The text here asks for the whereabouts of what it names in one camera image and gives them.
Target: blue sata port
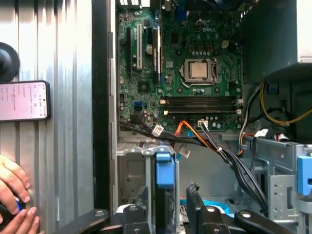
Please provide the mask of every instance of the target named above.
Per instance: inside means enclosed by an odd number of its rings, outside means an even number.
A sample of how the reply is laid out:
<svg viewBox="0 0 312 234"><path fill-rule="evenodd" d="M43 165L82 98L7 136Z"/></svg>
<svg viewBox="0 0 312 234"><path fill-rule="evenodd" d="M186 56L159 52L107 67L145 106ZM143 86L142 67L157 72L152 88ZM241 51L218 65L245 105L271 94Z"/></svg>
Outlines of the blue sata port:
<svg viewBox="0 0 312 234"><path fill-rule="evenodd" d="M134 107L135 110L142 110L143 109L143 102L135 101L133 103L133 107Z"/></svg>

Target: blue drive bay latch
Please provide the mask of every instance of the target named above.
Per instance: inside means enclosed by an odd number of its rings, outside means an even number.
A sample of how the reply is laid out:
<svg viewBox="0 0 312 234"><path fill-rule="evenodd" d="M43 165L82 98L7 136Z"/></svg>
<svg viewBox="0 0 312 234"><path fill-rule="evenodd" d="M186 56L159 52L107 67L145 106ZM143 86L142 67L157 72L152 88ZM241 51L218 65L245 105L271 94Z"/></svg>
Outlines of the blue drive bay latch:
<svg viewBox="0 0 312 234"><path fill-rule="evenodd" d="M172 189L175 185L175 160L170 153L156 153L156 184L160 189Z"/></svg>
<svg viewBox="0 0 312 234"><path fill-rule="evenodd" d="M298 157L298 192L307 196L312 192L312 157Z"/></svg>

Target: smartphone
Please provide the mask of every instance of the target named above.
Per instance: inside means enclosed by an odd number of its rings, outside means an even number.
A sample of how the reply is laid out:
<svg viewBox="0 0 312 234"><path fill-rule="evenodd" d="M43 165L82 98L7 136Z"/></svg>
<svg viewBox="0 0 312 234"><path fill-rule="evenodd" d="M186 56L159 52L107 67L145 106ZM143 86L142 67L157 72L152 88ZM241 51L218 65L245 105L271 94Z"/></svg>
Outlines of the smartphone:
<svg viewBox="0 0 312 234"><path fill-rule="evenodd" d="M44 80L0 83L0 122L48 119L50 85Z"/></svg>

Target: ribbed metal panel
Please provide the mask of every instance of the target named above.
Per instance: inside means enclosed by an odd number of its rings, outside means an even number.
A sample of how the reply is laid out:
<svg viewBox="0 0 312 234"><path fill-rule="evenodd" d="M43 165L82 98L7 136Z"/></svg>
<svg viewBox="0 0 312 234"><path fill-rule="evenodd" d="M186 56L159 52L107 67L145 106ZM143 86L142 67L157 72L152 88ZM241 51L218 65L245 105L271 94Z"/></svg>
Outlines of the ribbed metal panel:
<svg viewBox="0 0 312 234"><path fill-rule="evenodd" d="M0 0L0 41L19 53L15 81L51 85L51 120L0 124L0 153L27 172L49 234L94 204L91 1Z"/></svg>

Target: finger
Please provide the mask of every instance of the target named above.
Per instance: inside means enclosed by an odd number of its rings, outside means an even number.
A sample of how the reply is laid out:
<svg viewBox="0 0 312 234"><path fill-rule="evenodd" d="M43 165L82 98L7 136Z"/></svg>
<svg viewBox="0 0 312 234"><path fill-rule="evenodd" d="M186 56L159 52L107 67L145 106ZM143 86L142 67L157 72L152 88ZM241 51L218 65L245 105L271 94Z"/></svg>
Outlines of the finger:
<svg viewBox="0 0 312 234"><path fill-rule="evenodd" d="M36 234L39 227L40 218L39 216L35 217L33 224L30 227L28 234Z"/></svg>
<svg viewBox="0 0 312 234"><path fill-rule="evenodd" d="M0 179L14 191L23 202L30 201L29 193L26 191L23 183L10 170L1 168Z"/></svg>
<svg viewBox="0 0 312 234"><path fill-rule="evenodd" d="M11 214L19 212L13 193L2 180L0 180L0 201Z"/></svg>
<svg viewBox="0 0 312 234"><path fill-rule="evenodd" d="M30 187L29 179L25 171L18 164L6 157L3 157L3 164L8 170L13 172L21 180L25 188Z"/></svg>
<svg viewBox="0 0 312 234"><path fill-rule="evenodd" d="M27 212L26 218L24 219L24 221L20 225L16 234L27 234L28 233L28 231L29 231L29 229L32 226L32 223L34 221L36 210L37 210L36 207L32 207L29 209L29 211Z"/></svg>
<svg viewBox="0 0 312 234"><path fill-rule="evenodd" d="M27 214L27 210L21 210L17 216L14 217L14 219L3 229L1 234L12 234L16 233L18 230L19 226L25 219Z"/></svg>

